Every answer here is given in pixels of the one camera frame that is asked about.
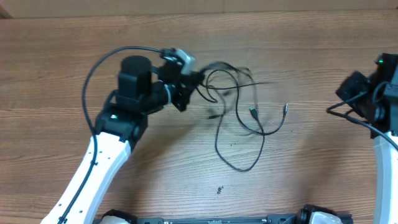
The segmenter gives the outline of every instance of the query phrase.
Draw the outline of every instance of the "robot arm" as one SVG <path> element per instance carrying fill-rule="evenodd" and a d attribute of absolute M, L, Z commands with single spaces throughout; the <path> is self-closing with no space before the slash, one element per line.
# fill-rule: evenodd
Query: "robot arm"
<path fill-rule="evenodd" d="M 77 198 L 64 223 L 93 223 L 94 216 L 113 177 L 131 154 L 129 142 L 119 141 L 119 136 L 102 132 L 97 135 L 97 140 L 97 165 L 94 166 L 80 196 Z M 91 137 L 90 145 L 83 161 L 60 200 L 42 220 L 42 224 L 58 222 L 59 217 L 64 213 L 87 173 L 93 158 L 93 149 L 94 144 Z"/>
<path fill-rule="evenodd" d="M 343 100 L 326 112 L 371 130 L 377 160 L 374 224 L 398 223 L 398 54 L 381 54 L 368 78 L 354 72 L 336 91 Z M 345 114 L 332 109 L 348 104 Z M 349 116 L 357 113 L 365 121 Z"/>
<path fill-rule="evenodd" d="M 387 134 L 394 142 L 398 137 Z M 374 224 L 398 223 L 398 151 L 384 138 L 374 138 L 377 160 L 377 193 Z"/>
<path fill-rule="evenodd" d="M 148 58 L 141 56 L 130 56 L 122 61 L 118 89 L 110 94 L 96 118 L 96 157 L 93 157 L 95 139 L 91 137 L 82 163 L 61 199 L 42 220 L 43 224 L 92 224 L 113 177 L 144 134 L 148 115 L 169 103 L 173 103 L 179 111 L 187 109 L 190 95 L 203 81 L 204 75 L 192 72 L 195 58 L 183 50 L 165 49 L 161 51 L 161 57 L 165 64 L 159 68 L 153 67 Z M 151 80 L 152 72 L 159 77 L 155 83 Z M 83 188 L 77 194 L 81 183 L 84 183 Z"/>

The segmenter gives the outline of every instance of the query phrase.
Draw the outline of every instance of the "cable connector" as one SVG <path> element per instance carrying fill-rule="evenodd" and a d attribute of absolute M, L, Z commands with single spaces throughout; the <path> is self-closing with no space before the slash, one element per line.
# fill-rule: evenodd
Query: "cable connector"
<path fill-rule="evenodd" d="M 287 108 L 288 108 L 288 106 L 287 106 L 287 103 L 286 103 L 285 106 L 284 106 L 284 114 L 287 114 Z"/>
<path fill-rule="evenodd" d="M 251 106 L 251 107 L 249 107 L 249 110 L 250 110 L 251 116 L 252 116 L 256 121 L 258 121 L 259 115 L 257 114 L 256 108 L 253 107 L 253 106 Z"/>

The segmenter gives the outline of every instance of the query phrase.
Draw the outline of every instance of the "usb connector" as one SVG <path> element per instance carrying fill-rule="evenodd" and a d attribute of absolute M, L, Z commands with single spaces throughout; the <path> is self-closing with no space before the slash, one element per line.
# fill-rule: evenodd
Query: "usb connector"
<path fill-rule="evenodd" d="M 253 106 L 251 106 L 251 107 L 249 107 L 249 110 L 250 110 L 251 116 L 252 116 L 256 121 L 258 121 L 259 115 L 257 114 L 256 108 L 253 107 Z"/>

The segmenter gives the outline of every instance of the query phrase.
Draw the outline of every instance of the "wood grain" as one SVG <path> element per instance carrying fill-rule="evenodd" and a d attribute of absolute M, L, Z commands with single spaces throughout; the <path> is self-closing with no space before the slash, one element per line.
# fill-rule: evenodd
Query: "wood grain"
<path fill-rule="evenodd" d="M 13 18 L 395 9 L 397 0 L 2 0 Z"/>
<path fill-rule="evenodd" d="M 277 127 L 284 103 L 289 113 L 248 173 L 231 170 L 214 150 L 217 120 L 207 117 L 221 105 L 194 93 L 186 112 L 169 106 L 154 114 L 98 215 L 115 208 L 139 217 L 254 217 L 315 203 L 372 223 L 376 163 L 369 131 L 325 108 L 338 101 L 334 92 L 352 71 L 369 74 L 378 53 L 398 51 L 397 28 L 396 10 L 1 20 L 0 223 L 39 223 L 55 205 L 90 136 L 80 103 L 85 75 L 122 45 L 188 49 L 197 68 L 215 60 L 247 66 L 257 81 L 273 82 L 258 86 L 266 129 Z M 89 84 L 92 118 L 131 54 L 161 63 L 147 52 L 107 60 Z M 220 77 L 215 85 L 230 82 Z M 257 128 L 249 106 L 251 88 L 243 90 L 239 111 Z M 219 146 L 234 164 L 249 166 L 260 145 L 233 112 L 225 118 Z"/>

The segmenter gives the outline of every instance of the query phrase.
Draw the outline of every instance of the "black cable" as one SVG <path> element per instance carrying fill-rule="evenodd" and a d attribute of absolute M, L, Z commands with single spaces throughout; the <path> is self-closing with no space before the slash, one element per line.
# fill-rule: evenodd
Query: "black cable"
<path fill-rule="evenodd" d="M 352 123 L 354 123 L 354 124 L 359 124 L 359 125 L 364 126 L 365 128 L 370 129 L 371 131 L 373 131 L 373 132 L 377 133 L 378 135 L 380 135 L 382 138 L 384 138 L 384 139 L 385 139 L 386 141 L 388 141 L 390 144 L 392 144 L 392 146 L 398 151 L 398 145 L 397 145 L 389 136 L 387 136 L 386 134 L 384 134 L 383 132 L 381 132 L 381 131 L 378 130 L 377 128 L 371 126 L 370 124 L 365 123 L 364 121 L 360 121 L 360 120 L 358 120 L 358 119 L 356 119 L 356 118 L 353 118 L 353 117 L 348 116 L 348 114 L 351 112 L 351 110 L 349 110 L 348 112 L 346 112 L 346 114 L 342 114 L 342 113 L 338 113 L 338 112 L 332 111 L 333 109 L 335 109 L 335 108 L 337 108 L 337 107 L 339 107 L 339 106 L 345 105 L 345 104 L 347 104 L 347 103 L 355 102 L 356 100 L 360 99 L 360 98 L 363 97 L 363 96 L 366 96 L 367 94 L 368 94 L 367 92 L 363 92 L 363 93 L 360 93 L 360 94 L 358 94 L 358 95 L 352 97 L 351 99 L 348 99 L 348 100 L 343 101 L 343 102 L 341 102 L 341 103 L 337 103 L 337 104 L 335 104 L 335 105 L 333 105 L 333 106 L 327 108 L 327 109 L 326 109 L 326 112 L 327 112 L 327 113 L 330 113 L 330 114 L 332 114 L 332 115 L 335 115 L 335 116 L 339 116 L 340 118 L 345 118 L 345 119 L 347 119 L 348 121 L 350 121 L 350 122 L 352 122 Z"/>
<path fill-rule="evenodd" d="M 259 160 L 259 158 L 260 158 L 260 156 L 261 156 L 261 154 L 262 154 L 262 150 L 263 150 L 263 148 L 264 148 L 264 143 L 265 143 L 265 141 L 266 141 L 266 137 L 265 137 L 265 136 L 277 132 L 277 131 L 280 129 L 280 127 L 283 125 L 284 120 L 285 120 L 285 116 L 286 116 L 286 112 L 287 112 L 287 105 L 285 105 L 284 116 L 283 116 L 283 119 L 282 119 L 282 122 L 281 122 L 280 126 L 279 126 L 275 131 L 273 131 L 273 132 L 271 132 L 271 133 L 265 133 L 265 132 L 264 132 L 264 128 L 262 127 L 262 124 L 261 124 L 261 122 L 260 122 L 260 120 L 259 120 L 259 118 L 258 118 L 258 114 L 257 114 L 258 111 L 256 111 L 256 109 L 258 108 L 258 102 L 257 102 L 257 94 L 256 94 L 257 91 L 256 91 L 256 89 L 254 89 L 254 93 L 255 93 L 255 94 L 254 94 L 255 108 L 251 108 L 251 113 L 252 113 L 252 117 L 257 121 L 257 123 L 258 123 L 258 125 L 259 125 L 259 127 L 260 127 L 260 129 L 261 129 L 261 133 L 260 133 L 260 132 L 257 132 L 257 131 L 254 131 L 254 130 L 252 130 L 251 128 L 249 128 L 247 125 L 245 125 L 245 124 L 243 123 L 243 121 L 242 121 L 242 120 L 240 119 L 240 117 L 239 117 L 239 112 L 238 112 L 239 89 L 240 89 L 241 87 L 245 87 L 245 86 L 256 86 L 256 85 L 259 85 L 259 84 L 265 84 L 265 83 L 267 83 L 267 82 L 264 82 L 264 83 L 255 83 L 255 82 L 254 82 L 254 79 L 252 78 L 252 76 L 250 75 L 250 73 L 244 73 L 244 72 L 241 71 L 241 69 L 234 68 L 232 65 L 229 65 L 229 64 L 227 64 L 227 63 L 225 63 L 225 62 L 216 62 L 216 63 L 212 63 L 212 64 L 208 65 L 207 67 L 201 69 L 200 72 L 205 73 L 207 70 L 213 70 L 213 71 L 207 76 L 206 84 L 202 84 L 202 83 L 201 83 L 200 85 L 206 88 L 207 94 L 209 95 L 209 97 L 210 97 L 211 99 L 208 99 L 207 97 L 205 97 L 205 96 L 203 95 L 203 93 L 202 93 L 198 88 L 197 88 L 197 91 L 198 91 L 199 95 L 202 96 L 202 98 L 205 99 L 206 101 L 209 101 L 210 103 L 217 103 L 217 102 L 218 102 L 217 99 L 215 99 L 215 98 L 210 94 L 210 92 L 209 92 L 209 90 L 214 90 L 214 91 L 216 92 L 216 94 L 221 98 L 221 100 L 222 100 L 222 102 L 223 102 L 223 106 L 224 106 L 224 110 L 223 110 L 223 113 L 222 113 L 222 114 L 213 115 L 213 116 L 209 117 L 209 118 L 220 117 L 220 121 L 219 121 L 219 123 L 218 123 L 217 131 L 216 131 L 216 137 L 215 137 L 215 150 L 216 150 L 216 152 L 217 152 L 217 155 L 220 157 L 220 159 L 223 160 L 223 161 L 224 161 L 227 165 L 229 165 L 231 168 L 233 168 L 234 170 L 240 171 L 240 172 L 247 172 L 247 171 L 251 170 L 251 169 L 257 164 L 257 162 L 258 162 L 258 160 Z M 250 80 L 252 81 L 252 83 L 251 83 L 251 84 L 248 84 L 248 85 L 239 85 L 238 80 L 235 78 L 235 76 L 234 76 L 231 72 L 229 72 L 229 71 L 227 71 L 227 70 L 232 70 L 232 71 L 236 72 L 238 75 L 239 75 L 240 73 L 242 73 L 242 74 L 248 76 L 248 77 L 250 78 Z M 214 74 L 215 72 L 224 72 L 224 73 L 228 74 L 228 75 L 233 79 L 233 81 L 234 81 L 234 83 L 235 83 L 235 86 L 234 86 L 234 87 L 226 87 L 226 88 L 218 88 L 218 87 L 214 87 L 213 85 L 209 85 L 209 79 L 210 79 L 210 77 L 212 76 L 212 74 Z M 248 167 L 247 169 L 240 169 L 240 168 L 235 167 L 235 166 L 232 165 L 230 162 L 228 162 L 228 161 L 221 155 L 221 153 L 220 153 L 219 150 L 218 150 L 218 135 L 219 135 L 219 133 L 220 133 L 220 127 L 221 127 L 221 124 L 222 124 L 222 122 L 223 122 L 224 115 L 225 115 L 226 112 L 227 112 L 227 111 L 226 111 L 226 102 L 225 102 L 225 99 L 224 99 L 223 96 L 219 93 L 218 90 L 230 90 L 230 89 L 234 89 L 234 88 L 236 89 L 235 114 L 236 114 L 236 117 L 237 117 L 239 123 L 240 123 L 244 128 L 246 128 L 247 130 L 252 131 L 252 132 L 254 132 L 254 133 L 256 133 L 256 134 L 258 133 L 258 134 L 262 135 L 262 144 L 261 144 L 261 148 L 260 148 L 259 154 L 258 154 L 256 160 L 253 162 L 253 164 L 252 164 L 250 167 Z"/>
<path fill-rule="evenodd" d="M 153 48 L 150 48 L 150 47 L 139 47 L 139 46 L 125 46 L 125 47 L 120 47 L 120 48 L 114 49 L 114 50 L 108 52 L 106 55 L 102 56 L 102 58 L 100 58 L 100 59 L 94 64 L 94 66 L 91 68 L 90 72 L 88 73 L 88 75 L 87 75 L 87 77 L 86 77 L 85 84 L 83 85 L 83 89 L 82 89 L 82 91 L 81 91 L 81 104 L 82 104 L 82 107 L 83 107 L 83 112 L 84 112 L 84 114 L 85 114 L 85 118 L 86 118 L 86 121 L 87 121 L 87 125 L 88 125 L 88 127 L 89 127 L 89 129 L 90 129 L 90 131 L 91 131 L 91 135 L 92 135 L 93 140 L 94 140 L 93 160 L 91 161 L 91 164 L 90 164 L 90 167 L 88 168 L 88 171 L 87 171 L 87 173 L 86 173 L 86 176 L 85 176 L 85 178 L 83 179 L 83 181 L 81 182 L 81 184 L 80 184 L 78 190 L 76 191 L 75 196 L 73 196 L 72 200 L 70 201 L 70 203 L 69 203 L 67 209 L 65 210 L 65 212 L 63 213 L 63 215 L 58 219 L 58 224 L 62 224 L 62 223 L 64 222 L 64 220 L 66 219 L 68 213 L 70 212 L 70 209 L 72 208 L 73 204 L 76 202 L 77 198 L 79 197 L 80 192 L 83 190 L 83 187 L 85 186 L 85 184 L 86 184 L 86 182 L 87 182 L 87 180 L 88 180 L 88 178 L 89 178 L 89 176 L 90 176 L 90 174 L 91 174 L 91 171 L 93 170 L 93 168 L 94 168 L 94 166 L 95 166 L 95 164 L 96 164 L 95 160 L 96 160 L 96 157 L 97 157 L 97 150 L 98 150 L 97 137 L 96 137 L 96 133 L 95 133 L 95 129 L 94 129 L 93 123 L 91 122 L 90 116 L 88 115 L 87 105 L 86 105 L 86 90 L 87 90 L 88 82 L 89 82 L 91 76 L 93 76 L 94 71 L 95 71 L 95 70 L 96 70 L 108 57 L 110 57 L 110 56 L 114 55 L 115 53 L 118 53 L 118 52 L 120 52 L 120 51 L 122 51 L 122 50 L 148 50 L 148 51 L 152 51 L 152 52 L 162 53 L 162 50 L 153 49 Z"/>
<path fill-rule="evenodd" d="M 373 94 L 372 94 L 372 103 L 375 103 L 375 102 L 376 102 L 376 97 L 377 97 L 377 94 L 379 93 L 380 89 L 381 89 L 383 86 L 387 85 L 388 83 L 389 83 L 389 82 L 387 82 L 387 81 L 380 82 L 380 84 L 378 84 L 378 85 L 375 87 L 375 89 L 373 90 Z"/>
<path fill-rule="evenodd" d="M 349 114 L 352 113 L 352 112 L 354 112 L 354 109 L 348 110 L 348 111 L 345 113 L 345 115 L 349 115 Z"/>

